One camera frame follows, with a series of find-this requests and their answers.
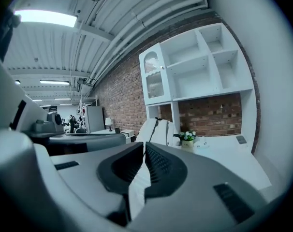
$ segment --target small vase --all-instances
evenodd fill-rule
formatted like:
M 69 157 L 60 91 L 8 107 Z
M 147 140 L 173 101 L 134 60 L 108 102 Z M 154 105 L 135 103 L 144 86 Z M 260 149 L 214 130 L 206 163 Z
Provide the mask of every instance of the small vase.
M 192 140 L 192 141 L 182 140 L 182 147 L 183 148 L 193 148 L 194 147 L 194 140 Z

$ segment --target red brick wall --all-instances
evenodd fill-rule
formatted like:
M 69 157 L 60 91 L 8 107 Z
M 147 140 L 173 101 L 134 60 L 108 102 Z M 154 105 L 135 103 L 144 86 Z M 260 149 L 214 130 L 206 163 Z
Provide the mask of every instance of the red brick wall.
M 139 54 L 158 42 L 182 32 L 224 21 L 216 13 L 188 18 L 167 27 L 133 49 L 95 87 L 91 96 L 99 99 L 104 116 L 113 127 L 134 130 L 138 134 L 147 119 L 140 76 Z M 181 129 L 193 129 L 199 135 L 232 135 L 241 132 L 241 101 L 238 94 L 179 102 Z M 171 118 L 170 108 L 161 108 L 161 116 Z
M 201 136 L 241 133 L 239 94 L 181 101 L 178 105 L 181 131 L 193 130 Z M 172 119 L 170 105 L 160 107 L 160 117 L 167 120 Z

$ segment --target white ceiling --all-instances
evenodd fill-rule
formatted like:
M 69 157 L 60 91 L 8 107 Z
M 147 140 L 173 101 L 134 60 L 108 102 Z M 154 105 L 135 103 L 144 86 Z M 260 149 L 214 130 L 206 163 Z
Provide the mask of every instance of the white ceiling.
M 4 60 L 4 66 L 15 80 L 21 82 L 21 87 L 32 99 L 43 99 L 42 104 L 59 104 L 54 98 L 71 97 L 73 103 L 79 102 L 81 94 L 87 96 L 91 86 L 84 86 L 81 92 L 76 92 L 78 80 L 88 79 L 100 57 L 110 42 L 134 18 L 152 4 L 160 0 L 16 0 L 15 9 L 40 9 L 76 15 L 75 28 L 53 25 L 48 23 L 21 23 L 14 29 L 14 34 Z M 147 15 L 148 20 L 173 4 L 187 0 L 174 0 L 164 4 L 159 9 Z M 192 4 L 172 14 L 180 14 L 182 10 L 195 9 Z M 141 22 L 137 22 L 122 36 L 121 43 L 132 33 Z M 135 35 L 131 43 L 146 32 L 150 27 Z M 115 47 L 107 55 L 111 56 Z M 98 68 L 96 75 L 105 75 L 105 68 Z M 42 85 L 40 79 L 66 80 L 70 86 Z

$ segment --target white shelving unit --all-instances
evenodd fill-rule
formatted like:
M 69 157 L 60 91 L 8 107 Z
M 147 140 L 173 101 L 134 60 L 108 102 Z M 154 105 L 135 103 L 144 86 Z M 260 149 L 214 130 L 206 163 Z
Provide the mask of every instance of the white shelving unit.
M 158 43 L 139 59 L 147 118 L 158 116 L 158 106 L 170 104 L 179 130 L 178 101 L 239 92 L 241 134 L 251 151 L 256 128 L 254 85 L 239 45 L 222 23 Z

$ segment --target glass panel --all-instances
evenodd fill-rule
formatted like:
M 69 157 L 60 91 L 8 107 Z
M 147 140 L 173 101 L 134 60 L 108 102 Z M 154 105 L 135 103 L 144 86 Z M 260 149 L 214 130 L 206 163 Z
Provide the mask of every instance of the glass panel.
M 161 80 L 161 72 L 156 72 L 155 74 L 148 76 L 146 78 L 146 85 L 149 98 L 164 95 L 164 89 Z
M 159 68 L 160 68 L 160 63 L 158 61 L 157 54 L 155 52 L 148 53 L 145 56 L 145 72 L 149 73 Z

